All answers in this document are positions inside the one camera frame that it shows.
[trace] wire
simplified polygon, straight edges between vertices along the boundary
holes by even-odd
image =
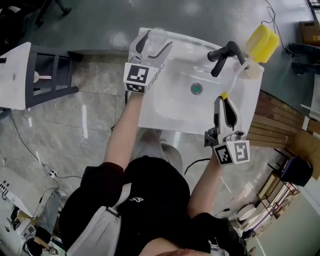
[[[229,212],[229,211],[231,211],[231,209],[230,208],[226,208],[226,209],[224,209],[224,210],[221,210],[221,211],[219,211],[216,215],[214,215],[213,217],[216,217],[218,214],[220,214],[220,213],[222,213],[222,212]]]
[[[266,10],[267,10],[267,12],[268,12],[268,14],[269,14],[269,16],[271,18],[271,21],[263,20],[263,21],[261,21],[261,24],[267,23],[267,24],[272,24],[273,25],[274,33],[278,33],[282,48],[285,50],[285,52],[288,55],[290,55],[291,57],[299,57],[299,56],[304,55],[304,54],[295,55],[292,51],[290,51],[288,48],[286,48],[284,46],[284,43],[283,43],[283,40],[282,40],[282,36],[281,36],[280,30],[278,28],[277,22],[276,22],[276,12],[275,12],[274,8],[272,7],[271,3],[268,0],[265,0],[265,1],[268,3],[268,6],[266,7]]]
[[[16,129],[16,132],[18,133],[18,136],[19,136],[21,142],[23,143],[23,145],[25,146],[25,148],[31,153],[31,155],[33,155],[34,158],[39,161],[39,159],[34,155],[34,153],[31,152],[31,150],[27,147],[27,145],[26,145],[26,144],[24,143],[24,141],[22,140],[22,138],[21,138],[21,136],[20,136],[20,133],[19,133],[19,131],[18,131],[18,128],[17,128],[17,126],[16,126],[16,123],[15,123],[14,119],[12,118],[12,115],[10,115],[10,117],[11,117],[11,120],[12,120],[12,122],[13,122],[13,125],[14,125],[14,127],[15,127],[15,129]]]
[[[5,190],[2,192],[2,199],[4,200],[4,201],[6,201],[7,199],[6,198],[4,198],[4,194],[5,194]]]
[[[37,212],[37,210],[38,210],[38,208],[39,208],[39,206],[40,206],[40,204],[41,204],[41,202],[42,202],[42,199],[44,198],[45,193],[46,193],[47,191],[49,191],[49,190],[60,190],[60,191],[65,192],[66,194],[68,194],[66,191],[64,191],[63,189],[60,188],[59,183],[58,183],[55,179],[54,179],[54,181],[58,184],[58,187],[51,187],[51,188],[46,189],[46,190],[43,192],[42,196],[40,197],[38,206],[36,207],[36,209],[35,209],[35,211],[34,211],[34,214],[32,215],[32,219],[35,219],[35,214],[36,214],[36,212]]]
[[[194,161],[192,164],[190,164],[186,169],[185,169],[185,172],[184,172],[184,175],[186,175],[188,169],[193,166],[194,164],[198,163],[198,162],[202,162],[202,161],[209,161],[210,158],[203,158],[203,159],[198,159],[197,161]]]
[[[49,165],[47,165],[47,164],[43,164],[42,165],[42,167],[44,167],[44,166],[47,166],[48,168],[49,168],[49,170],[50,170],[50,172],[51,173],[53,173],[54,171],[50,168],[50,166]],[[56,175],[56,174],[54,174],[57,178],[59,178],[59,179],[66,179],[66,178],[71,178],[71,177],[76,177],[76,178],[79,178],[79,179],[82,179],[80,176],[77,176],[77,175],[71,175],[71,176],[67,176],[67,177],[59,177],[58,175]]]
[[[16,126],[16,123],[15,123],[12,115],[10,115],[10,117],[11,117],[11,120],[12,120],[12,122],[13,122],[13,125],[14,125],[14,127],[15,127],[15,129],[16,129],[16,132],[17,132],[17,134],[18,134],[18,136],[19,136],[22,144],[23,144],[23,145],[25,146],[25,148],[31,153],[31,155],[33,155],[33,157],[40,162],[40,160],[39,160],[39,159],[35,156],[35,154],[27,147],[27,145],[24,143],[23,139],[21,138],[20,133],[19,133],[19,130],[18,130],[17,126]],[[50,167],[49,165],[45,164],[45,163],[42,163],[42,162],[40,162],[40,164],[42,165],[42,171],[43,171],[47,176],[49,176],[49,177],[52,178],[52,176],[50,175],[50,173],[53,173],[53,170],[51,169],[51,167]],[[76,175],[67,176],[67,177],[59,177],[59,176],[57,176],[57,175],[55,175],[55,176],[56,176],[57,178],[59,178],[59,179],[66,179],[66,178],[71,178],[71,177],[77,177],[77,178],[79,178],[79,179],[82,179],[80,176],[76,176]],[[52,178],[52,179],[55,181],[55,183],[56,183],[57,186],[58,186],[56,189],[60,189],[59,183],[58,183],[54,178]]]
[[[80,176],[76,176],[76,175],[67,176],[67,177],[59,177],[59,176],[57,176],[57,175],[56,175],[56,177],[57,177],[57,178],[59,178],[59,179],[66,179],[66,178],[76,177],[76,178],[79,178],[79,179],[81,179],[81,180],[82,180],[82,178],[81,178]]]
[[[127,105],[127,103],[128,103],[128,94],[129,94],[129,92],[126,90],[124,93],[124,105]]]
[[[230,211],[232,212],[232,216],[233,216],[233,219],[234,219],[234,221],[235,221],[236,228],[238,229],[238,233],[239,233],[239,235],[240,235],[240,231],[239,231],[239,227],[238,227],[238,221],[237,221],[236,218],[235,218],[234,211],[231,210],[231,209],[230,209]]]

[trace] cardboard box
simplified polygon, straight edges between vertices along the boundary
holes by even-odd
[[[319,21],[301,21],[302,41],[305,45],[320,46]]]
[[[312,177],[317,180],[320,177],[320,139],[308,132],[301,130],[289,146],[289,151],[300,156],[313,166]]]
[[[309,120],[308,132],[310,134],[316,133],[320,135],[320,122]]]

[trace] concrete floor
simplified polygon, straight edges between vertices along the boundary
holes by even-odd
[[[82,177],[87,166],[100,165],[111,127],[125,107],[120,73],[126,60],[126,56],[87,56],[76,66],[72,77],[72,85],[78,86],[79,92],[12,113],[21,138],[38,159],[20,141],[11,118],[2,120],[0,180],[6,170],[11,170],[33,183],[42,194],[56,184],[42,171],[39,161],[56,170],[60,177]],[[211,148],[204,147],[202,134],[163,130],[161,140],[178,149],[183,170],[212,154]],[[251,146],[250,162],[225,166],[212,214],[225,208],[237,213],[247,203],[257,202],[257,194],[272,171],[267,163],[275,164],[278,156],[273,148]],[[185,179],[190,191],[207,163],[198,162],[188,170]],[[76,177],[56,180],[68,196],[80,184]]]
[[[305,0],[269,0],[276,12],[283,44],[301,42],[299,22],[312,20]],[[37,28],[34,13],[21,42],[65,50],[127,51],[139,28],[160,27],[224,46],[228,41],[244,47],[261,23],[270,21],[265,0],[63,0],[72,12],[61,17],[51,4]],[[310,105],[314,76],[297,76],[294,59],[279,47],[265,67],[261,89],[297,110]]]

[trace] black shoe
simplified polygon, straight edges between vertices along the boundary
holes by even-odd
[[[63,16],[67,16],[71,12],[72,8],[68,7],[63,10]]]
[[[298,63],[291,63],[293,72],[296,73],[298,76],[303,75],[305,72],[303,72],[300,68],[299,68],[299,64]]]
[[[294,43],[292,43],[292,42],[289,43],[287,48],[290,50],[290,52],[293,53],[294,52]]]
[[[37,22],[35,22],[35,25],[36,25],[38,28],[40,28],[43,24],[44,24],[43,21],[37,21]]]

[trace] person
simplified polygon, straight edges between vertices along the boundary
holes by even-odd
[[[31,256],[40,256],[43,251],[57,255],[57,249],[49,246],[54,232],[60,207],[60,193],[53,190],[46,202],[39,219],[35,223],[35,231],[25,237],[25,249]]]
[[[313,73],[320,75],[320,48],[308,44],[289,43],[288,49],[294,54],[294,57],[307,56],[312,63],[292,62],[291,66],[297,75],[304,73]]]
[[[246,248],[230,232],[228,221],[209,214],[222,175],[215,154],[190,195],[179,152],[161,145],[159,131],[138,131],[142,101],[143,94],[131,94],[103,163],[85,169],[80,187],[61,211],[59,229],[67,255],[76,241],[83,241],[98,209],[115,205],[128,183],[130,195],[117,208],[121,227],[116,256],[200,256],[210,254],[212,247],[219,255],[244,255]],[[92,247],[92,255],[99,255],[98,250]]]

